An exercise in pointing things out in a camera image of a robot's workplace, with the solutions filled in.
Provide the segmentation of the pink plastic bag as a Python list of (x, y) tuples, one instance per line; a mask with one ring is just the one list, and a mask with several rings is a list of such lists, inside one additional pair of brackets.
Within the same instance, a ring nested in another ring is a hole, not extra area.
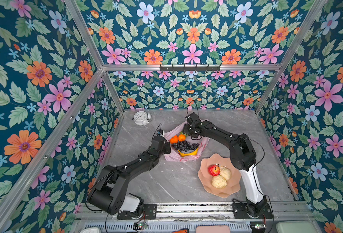
[[(165, 134), (165, 138), (170, 141), (174, 136), (180, 135), (182, 132), (184, 125), (187, 122), (183, 122), (173, 130), (167, 132)], [(201, 157), (203, 151), (207, 147), (209, 139), (207, 137), (202, 137), (201, 139), (192, 139), (190, 136), (187, 136), (187, 142), (189, 143), (197, 143), (199, 147), (191, 153), (186, 153), (186, 155), (182, 156), (182, 152), (178, 152), (177, 149), (171, 149), (171, 153), (166, 154), (165, 158), (168, 162), (189, 162), (193, 160), (197, 160)]]

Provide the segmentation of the fake red apple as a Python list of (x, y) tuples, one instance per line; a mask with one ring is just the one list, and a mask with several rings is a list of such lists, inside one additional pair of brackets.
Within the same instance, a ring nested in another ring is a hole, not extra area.
[(221, 170), (220, 170), (220, 166), (219, 165), (211, 165), (208, 167), (208, 173), (211, 176), (219, 176)]

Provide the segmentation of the fake beige ginger root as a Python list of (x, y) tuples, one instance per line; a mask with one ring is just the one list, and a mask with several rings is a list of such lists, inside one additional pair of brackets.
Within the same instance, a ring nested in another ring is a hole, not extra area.
[(226, 181), (231, 179), (231, 171), (227, 167), (220, 166), (220, 176), (222, 176)]

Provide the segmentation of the fake beige garlic bulb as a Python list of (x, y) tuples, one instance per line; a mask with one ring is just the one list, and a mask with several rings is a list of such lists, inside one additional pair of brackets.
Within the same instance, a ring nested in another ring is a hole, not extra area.
[(214, 188), (222, 189), (227, 186), (227, 181), (221, 175), (217, 175), (212, 178), (211, 185)]

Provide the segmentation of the pink wavy bowl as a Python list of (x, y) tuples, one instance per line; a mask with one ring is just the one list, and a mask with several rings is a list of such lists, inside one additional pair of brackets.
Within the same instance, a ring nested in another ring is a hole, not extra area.
[[(227, 186), (225, 188), (217, 189), (211, 185), (213, 176), (208, 173), (208, 167), (211, 165), (227, 167), (231, 171), (231, 179), (227, 181)], [(240, 172), (231, 164), (229, 158), (221, 157), (218, 153), (201, 161), (198, 177), (208, 193), (220, 198), (228, 198), (230, 195), (240, 191)]]

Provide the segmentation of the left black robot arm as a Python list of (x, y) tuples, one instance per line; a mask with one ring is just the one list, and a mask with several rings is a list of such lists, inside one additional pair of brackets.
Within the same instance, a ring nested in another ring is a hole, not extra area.
[(169, 153), (171, 146), (165, 137), (153, 137), (151, 146), (135, 160), (117, 167), (104, 167), (88, 191), (87, 202), (110, 215), (119, 211), (142, 214), (143, 200), (127, 193), (129, 183), (144, 172), (152, 170), (159, 163), (159, 159)]

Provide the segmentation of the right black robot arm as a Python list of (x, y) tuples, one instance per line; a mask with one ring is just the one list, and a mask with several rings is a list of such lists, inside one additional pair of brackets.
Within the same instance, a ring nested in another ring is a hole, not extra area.
[(247, 213), (252, 218), (261, 217), (267, 210), (268, 202), (257, 181), (257, 155), (249, 137), (230, 133), (208, 120), (201, 121), (196, 113), (187, 115), (186, 121), (183, 133), (193, 139), (213, 139), (229, 149), (231, 164), (241, 173), (246, 189)]

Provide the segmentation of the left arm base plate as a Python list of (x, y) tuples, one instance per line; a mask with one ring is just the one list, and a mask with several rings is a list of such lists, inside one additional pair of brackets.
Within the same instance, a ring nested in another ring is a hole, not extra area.
[(135, 212), (122, 211), (118, 213), (117, 219), (119, 220), (141, 220), (141, 219), (156, 219), (157, 204), (147, 203), (141, 204)]

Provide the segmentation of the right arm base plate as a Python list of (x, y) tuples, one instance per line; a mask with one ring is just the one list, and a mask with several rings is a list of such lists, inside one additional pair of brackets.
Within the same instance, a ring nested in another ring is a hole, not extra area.
[(266, 204), (264, 208), (257, 211), (256, 214), (250, 214), (246, 203), (233, 203), (233, 214), (236, 219), (273, 219), (273, 211), (269, 204)]

